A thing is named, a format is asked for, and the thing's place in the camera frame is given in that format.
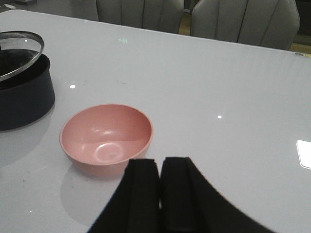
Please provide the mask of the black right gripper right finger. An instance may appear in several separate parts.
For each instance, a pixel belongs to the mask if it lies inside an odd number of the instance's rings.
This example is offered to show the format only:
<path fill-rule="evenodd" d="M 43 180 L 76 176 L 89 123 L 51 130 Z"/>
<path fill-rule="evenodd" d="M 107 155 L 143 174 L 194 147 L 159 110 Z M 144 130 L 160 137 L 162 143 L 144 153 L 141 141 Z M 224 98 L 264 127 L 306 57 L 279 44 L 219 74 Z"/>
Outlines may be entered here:
<path fill-rule="evenodd" d="M 189 157 L 165 158 L 161 175 L 164 233 L 269 233 L 227 201 Z"/>

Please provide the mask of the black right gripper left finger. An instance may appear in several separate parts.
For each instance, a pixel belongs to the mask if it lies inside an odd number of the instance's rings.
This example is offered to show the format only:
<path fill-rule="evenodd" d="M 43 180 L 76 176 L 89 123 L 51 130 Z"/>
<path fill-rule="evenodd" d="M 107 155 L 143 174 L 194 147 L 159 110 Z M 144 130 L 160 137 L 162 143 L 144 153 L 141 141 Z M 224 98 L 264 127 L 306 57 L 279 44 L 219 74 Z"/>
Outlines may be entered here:
<path fill-rule="evenodd" d="M 159 175 L 152 159 L 130 160 L 121 182 L 90 233 L 156 233 Z"/>

